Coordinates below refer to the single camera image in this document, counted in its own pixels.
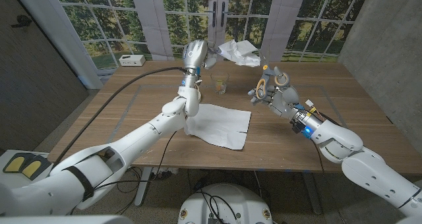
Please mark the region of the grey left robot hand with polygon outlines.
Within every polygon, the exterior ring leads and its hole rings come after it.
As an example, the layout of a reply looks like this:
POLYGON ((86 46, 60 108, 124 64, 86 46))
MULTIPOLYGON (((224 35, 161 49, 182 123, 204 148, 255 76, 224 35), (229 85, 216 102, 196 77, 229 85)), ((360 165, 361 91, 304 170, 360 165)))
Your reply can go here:
POLYGON ((182 85, 189 88, 195 87, 195 82, 200 78, 200 69, 211 69, 217 62, 217 58, 208 56, 208 42, 195 40, 190 42, 183 52, 183 64, 186 70, 182 85))

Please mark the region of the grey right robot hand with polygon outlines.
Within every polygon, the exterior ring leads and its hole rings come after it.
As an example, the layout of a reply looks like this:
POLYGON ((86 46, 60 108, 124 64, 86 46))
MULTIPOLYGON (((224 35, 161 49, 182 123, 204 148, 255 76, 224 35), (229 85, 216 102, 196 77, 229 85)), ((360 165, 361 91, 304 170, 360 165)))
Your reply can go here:
POLYGON ((278 67, 262 67, 263 73, 256 88, 248 92, 251 103, 264 103, 281 118, 289 120, 295 133, 302 133, 307 138, 317 130, 323 120, 313 115, 299 103, 297 90, 290 85, 288 74, 278 67))

